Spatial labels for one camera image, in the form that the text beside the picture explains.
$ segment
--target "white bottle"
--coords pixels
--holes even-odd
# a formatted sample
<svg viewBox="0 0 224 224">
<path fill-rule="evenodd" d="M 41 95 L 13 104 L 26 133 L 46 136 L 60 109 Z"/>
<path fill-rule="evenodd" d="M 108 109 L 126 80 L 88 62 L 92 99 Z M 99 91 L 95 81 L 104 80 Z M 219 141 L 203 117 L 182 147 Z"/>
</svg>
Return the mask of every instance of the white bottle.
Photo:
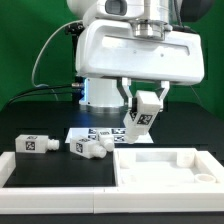
<svg viewBox="0 0 224 224">
<path fill-rule="evenodd" d="M 108 152 L 114 150 L 114 136 L 109 128 L 96 130 L 96 139 Z"/>
<path fill-rule="evenodd" d="M 46 135 L 20 135 L 15 141 L 16 152 L 46 153 L 59 149 L 59 141 L 50 140 Z"/>
<path fill-rule="evenodd" d="M 104 158 L 107 153 L 106 149 L 100 145 L 99 141 L 81 135 L 70 139 L 70 151 L 88 159 L 92 157 Z"/>
</svg>

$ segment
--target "white plastic part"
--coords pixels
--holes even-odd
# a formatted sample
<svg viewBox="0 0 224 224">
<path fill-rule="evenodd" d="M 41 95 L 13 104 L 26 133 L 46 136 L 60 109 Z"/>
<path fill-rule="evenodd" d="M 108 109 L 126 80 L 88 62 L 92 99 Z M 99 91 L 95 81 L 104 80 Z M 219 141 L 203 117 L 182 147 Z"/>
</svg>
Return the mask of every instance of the white plastic part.
<svg viewBox="0 0 224 224">
<path fill-rule="evenodd" d="M 0 156 L 0 188 L 2 188 L 16 167 L 15 153 L 3 152 Z"/>
<path fill-rule="evenodd" d="M 59 141 L 49 140 L 45 135 L 20 135 L 15 142 L 16 152 L 46 153 L 47 150 L 59 149 Z"/>
<path fill-rule="evenodd" d="M 148 133 L 158 114 L 161 103 L 155 92 L 137 91 L 137 112 L 128 111 L 124 118 L 125 141 L 133 144 L 139 135 Z"/>
<path fill-rule="evenodd" d="M 97 129 L 96 139 L 108 152 L 114 150 L 114 136 L 109 128 Z"/>
<path fill-rule="evenodd" d="M 164 41 L 139 39 L 133 37 L 129 23 L 99 19 L 79 37 L 76 69 L 90 78 L 196 84 L 204 77 L 200 36 L 172 31 Z"/>
<path fill-rule="evenodd" d="M 107 153 L 106 149 L 100 145 L 99 141 L 81 135 L 71 138 L 70 151 L 88 159 L 93 157 L 104 158 Z"/>
<path fill-rule="evenodd" d="M 120 108 L 124 106 L 124 99 L 117 89 L 116 80 L 88 78 L 85 80 L 85 96 L 79 103 L 93 110 L 94 108 L 100 110 L 100 108 Z"/>
<path fill-rule="evenodd" d="M 102 129 L 102 127 L 89 127 L 89 128 L 70 128 L 66 137 L 65 143 L 70 143 L 70 139 L 77 136 L 88 136 L 88 138 L 96 139 L 96 130 Z M 109 128 L 114 136 L 114 143 L 126 143 L 124 140 L 125 128 Z M 140 135 L 136 143 L 153 143 L 149 133 L 146 135 Z"/>
<path fill-rule="evenodd" d="M 0 189 L 0 214 L 223 212 L 224 168 L 210 153 L 192 148 L 194 166 L 178 167 L 177 153 L 181 150 L 188 151 L 114 149 L 115 187 Z M 122 168 L 120 161 L 130 152 L 133 163 Z M 135 178 L 135 173 L 140 173 L 140 178 Z M 216 181 L 197 183 L 195 175 L 201 175 L 199 179 L 206 183 L 211 182 L 211 176 Z"/>
<path fill-rule="evenodd" d="M 177 152 L 177 166 L 183 168 L 190 168 L 194 166 L 194 158 L 195 158 L 195 151 L 192 150 L 180 150 Z"/>
<path fill-rule="evenodd" d="M 209 174 L 196 174 L 194 177 L 194 181 L 200 184 L 213 184 L 216 182 L 216 178 Z"/>
</svg>

